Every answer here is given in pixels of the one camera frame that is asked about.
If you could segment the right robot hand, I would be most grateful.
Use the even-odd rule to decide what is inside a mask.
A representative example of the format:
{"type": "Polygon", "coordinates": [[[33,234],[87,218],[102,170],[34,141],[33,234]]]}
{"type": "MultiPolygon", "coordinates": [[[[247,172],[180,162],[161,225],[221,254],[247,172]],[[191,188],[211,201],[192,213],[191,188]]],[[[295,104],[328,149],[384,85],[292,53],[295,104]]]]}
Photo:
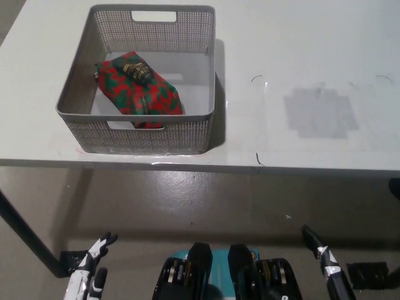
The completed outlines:
{"type": "Polygon", "coordinates": [[[356,300],[345,272],[337,262],[329,246],[309,226],[301,228],[303,241],[318,261],[326,280],[329,298],[333,300],[356,300]]]}

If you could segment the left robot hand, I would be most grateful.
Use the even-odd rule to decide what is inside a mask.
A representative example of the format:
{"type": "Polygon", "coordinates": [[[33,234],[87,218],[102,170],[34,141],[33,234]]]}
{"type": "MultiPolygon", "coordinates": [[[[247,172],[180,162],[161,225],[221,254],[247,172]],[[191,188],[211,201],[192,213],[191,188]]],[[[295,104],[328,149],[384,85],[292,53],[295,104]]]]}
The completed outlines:
{"type": "Polygon", "coordinates": [[[64,300],[99,300],[102,298],[108,269],[101,267],[99,271],[96,271],[96,268],[101,258],[108,253],[108,246],[117,240],[117,234],[107,232],[91,246],[71,274],[64,300]]]}

